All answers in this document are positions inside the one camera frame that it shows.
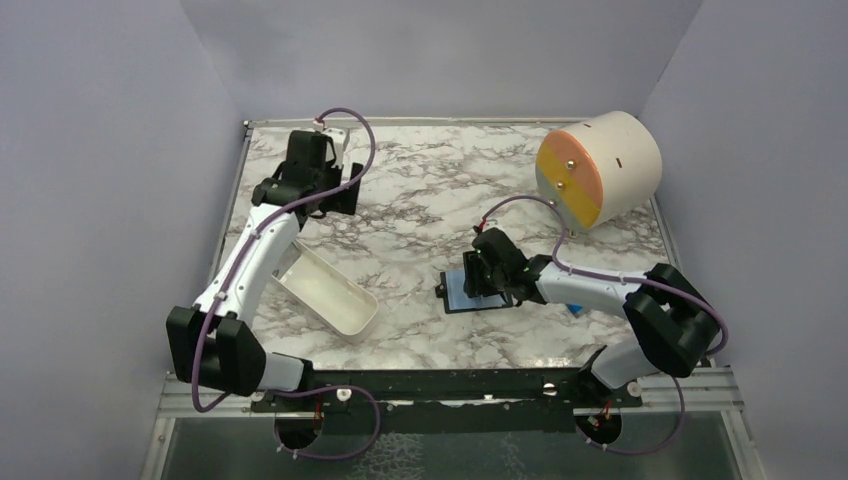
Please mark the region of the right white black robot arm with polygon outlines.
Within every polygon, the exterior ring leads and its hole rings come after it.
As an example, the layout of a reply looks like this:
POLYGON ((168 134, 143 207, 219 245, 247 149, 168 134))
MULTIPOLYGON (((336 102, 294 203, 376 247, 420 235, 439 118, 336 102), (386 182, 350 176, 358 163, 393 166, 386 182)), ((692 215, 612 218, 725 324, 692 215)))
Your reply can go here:
POLYGON ((723 344, 726 326, 674 266, 613 272, 566 265, 551 255, 525 256, 500 229, 478 231, 463 254, 464 294, 495 297, 508 305, 567 304, 625 319, 633 336, 605 346, 577 373, 576 391, 600 407, 637 378, 691 375, 723 344))

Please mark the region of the black card holder blue sleeves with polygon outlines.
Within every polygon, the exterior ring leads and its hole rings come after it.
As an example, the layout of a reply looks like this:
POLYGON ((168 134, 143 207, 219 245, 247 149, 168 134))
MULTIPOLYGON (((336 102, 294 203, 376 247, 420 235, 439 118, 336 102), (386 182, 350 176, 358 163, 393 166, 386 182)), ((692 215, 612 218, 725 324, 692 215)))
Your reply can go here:
POLYGON ((465 272, 463 269, 442 271, 439 282, 434 288, 437 299, 443 304, 446 314, 498 310, 513 307, 508 295, 490 295, 470 297, 464 291, 465 272))

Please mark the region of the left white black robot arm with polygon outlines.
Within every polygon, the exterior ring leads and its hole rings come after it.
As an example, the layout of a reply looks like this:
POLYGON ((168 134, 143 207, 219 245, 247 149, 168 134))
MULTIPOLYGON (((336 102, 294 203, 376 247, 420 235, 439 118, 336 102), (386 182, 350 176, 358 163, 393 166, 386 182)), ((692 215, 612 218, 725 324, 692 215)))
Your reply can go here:
POLYGON ((276 390, 298 411, 313 401, 310 361, 267 351, 251 325, 285 251, 315 213, 351 215, 357 186, 341 190, 348 132, 294 130, 285 157, 257 184, 245 226, 210 285, 189 307, 174 307, 166 331, 176 376, 186 383, 249 396, 276 390))

